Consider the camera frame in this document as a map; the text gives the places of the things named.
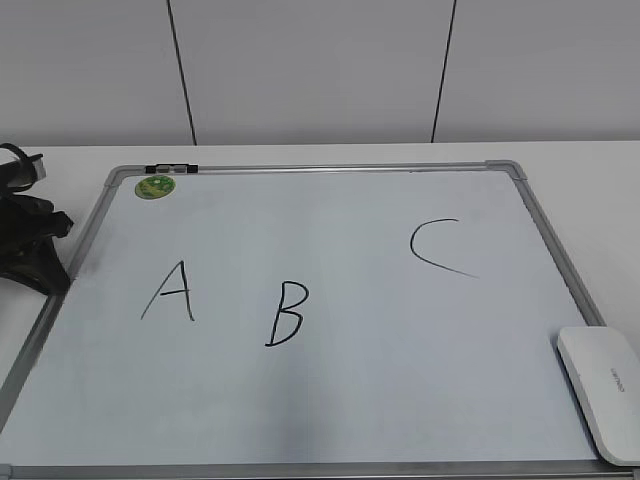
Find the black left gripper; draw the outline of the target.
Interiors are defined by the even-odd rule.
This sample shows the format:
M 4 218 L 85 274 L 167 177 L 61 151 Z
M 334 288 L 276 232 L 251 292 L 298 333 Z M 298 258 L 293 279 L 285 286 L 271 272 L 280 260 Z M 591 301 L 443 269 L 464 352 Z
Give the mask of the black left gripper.
M 53 203 L 1 188 L 1 277 L 43 295 L 62 295 L 70 278 L 53 238 L 66 237 L 74 225 Z

